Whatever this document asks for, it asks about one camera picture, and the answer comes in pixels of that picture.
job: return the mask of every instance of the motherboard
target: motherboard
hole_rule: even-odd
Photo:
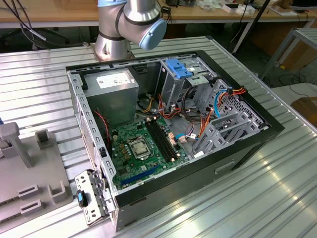
[[[189,161],[163,118],[117,127],[112,134],[112,162],[118,189]]]

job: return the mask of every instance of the metal sheet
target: metal sheet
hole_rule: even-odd
[[[316,129],[213,40],[205,37],[165,40],[150,52],[132,45],[136,57],[198,49],[205,50],[234,79],[245,85],[285,126],[279,137],[245,166],[119,233],[114,232],[110,220],[87,228],[74,200],[3,236],[316,237]],[[74,176],[90,168],[90,163],[69,108],[68,85],[52,82],[59,82],[65,76],[66,64],[96,62],[92,50],[82,47],[52,50],[49,54],[48,51],[12,53],[2,55],[1,62],[0,84],[6,85],[6,89],[0,89],[0,117],[3,115],[5,122],[18,121],[23,126],[21,137],[45,127],[55,132],[75,194]],[[11,83],[20,85],[19,89]]]

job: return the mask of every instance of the desk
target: desk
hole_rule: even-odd
[[[27,13],[30,17],[33,27],[78,27],[78,26],[98,26],[98,10],[83,9],[83,10],[65,10],[61,7],[58,0],[21,0],[22,4],[27,7]],[[159,0],[163,6],[166,5],[164,0]],[[246,33],[250,29],[252,22],[258,12],[253,15],[246,14],[242,22],[247,22],[247,26],[243,31],[234,52],[238,50]],[[300,13],[298,16],[281,16],[271,10],[266,10],[259,22],[292,22],[292,21],[306,21],[305,27],[310,27],[317,14],[309,11],[308,15]],[[215,9],[213,11],[205,11],[202,8],[179,6],[172,7],[172,23],[173,24],[187,24],[187,23],[229,23],[239,22],[241,15],[236,13],[228,13],[222,9]],[[0,28],[19,28],[14,15],[8,11],[0,10]]]
[[[285,130],[241,168],[119,233],[110,219],[87,227],[75,199],[1,237],[316,237],[316,129],[214,40],[171,39],[149,52],[131,49],[136,57],[204,50]],[[22,124],[21,136],[40,128],[55,133],[74,196],[74,177],[91,166],[65,67],[94,62],[90,47],[0,55],[0,116]]]

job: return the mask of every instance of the blue drive bracket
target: blue drive bracket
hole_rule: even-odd
[[[185,65],[181,63],[178,59],[167,59],[166,63],[168,67],[176,73],[177,78],[189,78],[192,77],[194,74],[189,72]]]

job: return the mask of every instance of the white label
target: white label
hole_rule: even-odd
[[[109,88],[113,86],[119,86],[127,83],[131,83],[128,76],[125,73],[117,73],[106,76],[97,77],[97,82],[100,88]]]
[[[196,139],[196,134],[191,133],[189,137],[192,138],[192,139]]]
[[[199,156],[202,156],[203,154],[204,154],[203,151],[201,151],[201,152],[198,152],[196,155],[194,155],[194,157],[197,158]]]

